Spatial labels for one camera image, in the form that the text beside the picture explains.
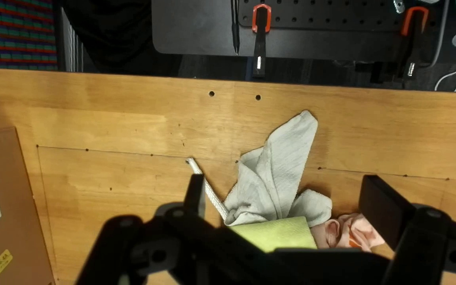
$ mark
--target black pen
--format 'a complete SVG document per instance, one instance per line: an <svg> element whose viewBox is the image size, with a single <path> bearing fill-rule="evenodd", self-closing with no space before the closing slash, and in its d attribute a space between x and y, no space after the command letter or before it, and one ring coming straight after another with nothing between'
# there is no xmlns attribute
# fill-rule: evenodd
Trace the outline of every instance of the black pen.
<svg viewBox="0 0 456 285"><path fill-rule="evenodd" d="M239 38L239 9L237 0L232 0L232 36L235 53L239 55L240 38Z"/></svg>

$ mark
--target green towel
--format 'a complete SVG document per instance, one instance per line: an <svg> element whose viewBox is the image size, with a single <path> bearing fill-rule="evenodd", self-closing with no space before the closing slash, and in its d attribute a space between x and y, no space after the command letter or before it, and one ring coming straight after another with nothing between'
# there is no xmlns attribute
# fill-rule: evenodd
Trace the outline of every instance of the green towel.
<svg viewBox="0 0 456 285"><path fill-rule="evenodd" d="M317 249L306 217L238 225L230 227L230 229L266 253L283 247Z"/></svg>

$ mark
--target cardboard box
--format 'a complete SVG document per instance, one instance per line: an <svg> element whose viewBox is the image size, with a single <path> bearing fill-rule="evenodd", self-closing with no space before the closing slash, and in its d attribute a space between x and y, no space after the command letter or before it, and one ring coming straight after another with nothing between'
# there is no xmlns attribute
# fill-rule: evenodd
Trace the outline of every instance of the cardboard box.
<svg viewBox="0 0 456 285"><path fill-rule="evenodd" d="M0 284L54 284L15 128L0 129Z"/></svg>

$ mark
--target wood grain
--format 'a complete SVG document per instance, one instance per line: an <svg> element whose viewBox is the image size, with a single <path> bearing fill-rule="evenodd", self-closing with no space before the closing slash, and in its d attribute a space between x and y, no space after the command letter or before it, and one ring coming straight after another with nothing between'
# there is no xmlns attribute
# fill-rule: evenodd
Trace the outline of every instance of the wood grain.
<svg viewBox="0 0 456 285"><path fill-rule="evenodd" d="M454 93L0 70L0 127L18 130L58 283L74 281L110 216L149 219L181 200L186 157L224 198L240 154L302 110L319 128L300 189L331 197L334 215L356 211L362 176L377 173L456 219Z"/></svg>

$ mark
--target pink towel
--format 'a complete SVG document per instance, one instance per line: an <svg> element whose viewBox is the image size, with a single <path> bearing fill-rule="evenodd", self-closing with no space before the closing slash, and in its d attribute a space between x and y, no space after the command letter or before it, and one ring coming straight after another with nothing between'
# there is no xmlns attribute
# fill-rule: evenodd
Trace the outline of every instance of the pink towel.
<svg viewBox="0 0 456 285"><path fill-rule="evenodd" d="M385 243L376 229L360 213L342 215L337 220L327 220L313 226L311 234L319 249L358 247L371 252L371 247Z"/></svg>

